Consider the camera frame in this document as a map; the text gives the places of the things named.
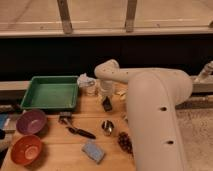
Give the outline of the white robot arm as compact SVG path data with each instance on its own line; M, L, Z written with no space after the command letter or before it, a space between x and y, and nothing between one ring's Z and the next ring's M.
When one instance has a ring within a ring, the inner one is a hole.
M95 67L104 81L128 85L126 110L136 171L189 171L175 107L193 90L190 76L166 68L120 68L116 60Z

